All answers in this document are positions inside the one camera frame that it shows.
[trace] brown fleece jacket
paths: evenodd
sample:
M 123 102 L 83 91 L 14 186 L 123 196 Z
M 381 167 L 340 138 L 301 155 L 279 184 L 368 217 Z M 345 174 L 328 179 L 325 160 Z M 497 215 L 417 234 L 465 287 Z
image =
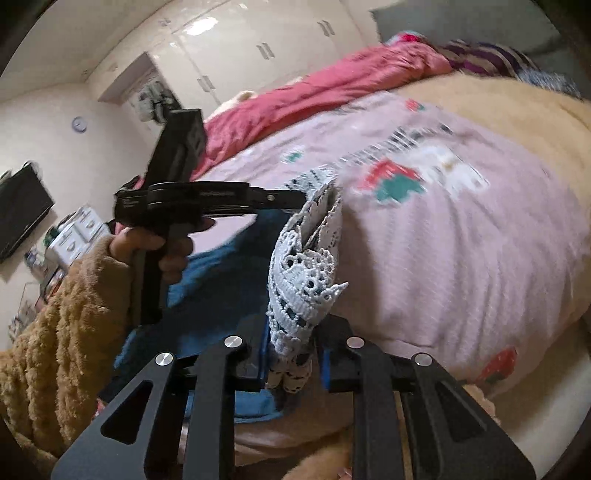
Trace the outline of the brown fleece jacket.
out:
M 58 293 L 0 352 L 0 415 L 44 472 L 90 424 L 125 340 L 131 271 L 112 236 L 76 261 Z

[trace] blue fabric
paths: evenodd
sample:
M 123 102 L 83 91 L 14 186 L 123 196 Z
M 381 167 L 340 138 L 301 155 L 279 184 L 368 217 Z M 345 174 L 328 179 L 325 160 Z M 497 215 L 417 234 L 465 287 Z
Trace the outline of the blue fabric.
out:
M 259 212 L 256 221 L 221 247 L 190 258 L 183 279 L 170 287 L 169 308 L 156 325 L 133 330 L 115 360 L 117 375 L 100 397 L 110 401 L 158 353 L 197 355 L 234 332 L 251 314 L 265 314 L 271 253 L 289 214 Z M 236 393 L 235 421 L 277 418 L 295 406 L 295 395 L 263 390 Z M 187 413 L 192 397 L 187 403 Z

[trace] purple striped fabric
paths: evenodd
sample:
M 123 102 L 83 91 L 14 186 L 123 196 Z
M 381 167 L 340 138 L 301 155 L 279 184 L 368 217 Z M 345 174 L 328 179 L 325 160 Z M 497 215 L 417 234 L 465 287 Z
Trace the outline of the purple striped fabric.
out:
M 538 70 L 527 55 L 494 43 L 469 44 L 463 40 L 453 40 L 436 49 L 454 70 L 473 75 L 517 78 L 523 69 Z

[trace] folded lace cloth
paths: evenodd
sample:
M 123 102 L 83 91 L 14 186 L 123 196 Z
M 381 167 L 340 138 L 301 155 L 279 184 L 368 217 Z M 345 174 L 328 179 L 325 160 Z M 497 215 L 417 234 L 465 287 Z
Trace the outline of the folded lace cloth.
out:
M 301 390 L 311 374 L 312 330 L 348 283 L 335 284 L 342 227 L 342 198 L 334 169 L 323 166 L 286 187 L 306 192 L 303 208 L 281 231 L 269 266 L 272 361 L 268 388 Z

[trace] television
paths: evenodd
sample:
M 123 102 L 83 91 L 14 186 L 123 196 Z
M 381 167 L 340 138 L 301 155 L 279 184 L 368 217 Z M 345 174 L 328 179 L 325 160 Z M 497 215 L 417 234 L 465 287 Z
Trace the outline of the television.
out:
M 16 251 L 53 204 L 31 164 L 0 183 L 0 263 Z

